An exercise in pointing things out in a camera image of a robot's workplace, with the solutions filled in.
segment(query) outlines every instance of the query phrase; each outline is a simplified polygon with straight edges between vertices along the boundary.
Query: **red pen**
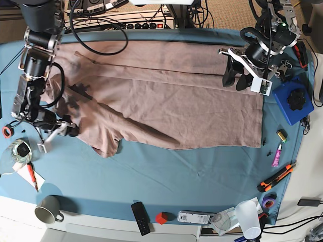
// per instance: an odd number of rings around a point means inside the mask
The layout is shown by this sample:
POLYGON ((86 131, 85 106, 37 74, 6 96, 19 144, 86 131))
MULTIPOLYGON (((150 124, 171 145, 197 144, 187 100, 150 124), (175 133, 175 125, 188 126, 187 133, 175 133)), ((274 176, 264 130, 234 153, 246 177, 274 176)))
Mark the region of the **red pen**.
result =
POLYGON ((31 163, 31 162, 29 162, 29 163, 27 164, 27 166, 28 166, 28 171, 29 171, 29 174, 30 174, 30 176, 31 176, 32 182, 34 183, 35 189, 36 189, 36 191, 38 192, 38 186, 37 186, 37 182, 36 182, 36 177, 35 177, 34 167, 33 167, 33 165, 32 165, 32 163, 31 163))

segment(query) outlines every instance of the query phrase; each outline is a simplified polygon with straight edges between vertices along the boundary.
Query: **black remote control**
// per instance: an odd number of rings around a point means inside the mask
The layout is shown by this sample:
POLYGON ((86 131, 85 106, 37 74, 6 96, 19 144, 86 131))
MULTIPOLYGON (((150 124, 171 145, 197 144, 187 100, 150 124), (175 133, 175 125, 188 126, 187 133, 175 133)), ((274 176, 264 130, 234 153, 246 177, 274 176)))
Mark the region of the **black remote control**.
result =
POLYGON ((142 202, 137 202, 131 205, 133 215, 135 215, 141 236, 150 233, 148 226, 148 216, 142 202))

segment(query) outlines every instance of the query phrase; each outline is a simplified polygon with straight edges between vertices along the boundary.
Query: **coffee mug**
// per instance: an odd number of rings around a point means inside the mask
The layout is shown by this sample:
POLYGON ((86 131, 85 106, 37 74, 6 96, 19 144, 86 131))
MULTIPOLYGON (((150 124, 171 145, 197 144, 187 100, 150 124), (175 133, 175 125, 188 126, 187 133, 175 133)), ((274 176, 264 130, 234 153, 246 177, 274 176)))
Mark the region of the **coffee mug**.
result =
POLYGON ((56 197, 50 195, 45 197, 35 208, 36 217, 43 223, 52 224, 62 222, 64 220, 63 214, 60 212, 60 203, 56 197))

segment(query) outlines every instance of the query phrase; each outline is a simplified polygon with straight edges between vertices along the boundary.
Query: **purple tape roll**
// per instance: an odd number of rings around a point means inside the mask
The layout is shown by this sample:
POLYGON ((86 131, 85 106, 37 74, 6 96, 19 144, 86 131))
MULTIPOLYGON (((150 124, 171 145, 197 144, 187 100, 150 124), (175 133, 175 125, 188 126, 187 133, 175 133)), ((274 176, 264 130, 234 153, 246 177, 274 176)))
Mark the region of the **purple tape roll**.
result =
POLYGON ((272 196, 264 197, 262 200, 262 207, 270 208, 275 204, 275 199, 272 196))

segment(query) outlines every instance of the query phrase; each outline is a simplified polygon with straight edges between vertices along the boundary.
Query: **tape roll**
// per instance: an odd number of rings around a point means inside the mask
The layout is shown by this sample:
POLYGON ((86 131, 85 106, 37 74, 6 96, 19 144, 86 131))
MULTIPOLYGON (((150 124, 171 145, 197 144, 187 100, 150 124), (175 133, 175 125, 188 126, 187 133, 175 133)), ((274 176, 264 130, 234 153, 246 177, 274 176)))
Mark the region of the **tape roll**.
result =
POLYGON ((11 138, 14 133, 14 129, 12 129, 11 126, 4 126, 2 128, 2 134, 6 139, 11 138))
POLYGON ((272 196, 264 197, 262 200, 262 206, 264 208, 270 208, 275 204, 276 200, 272 196))

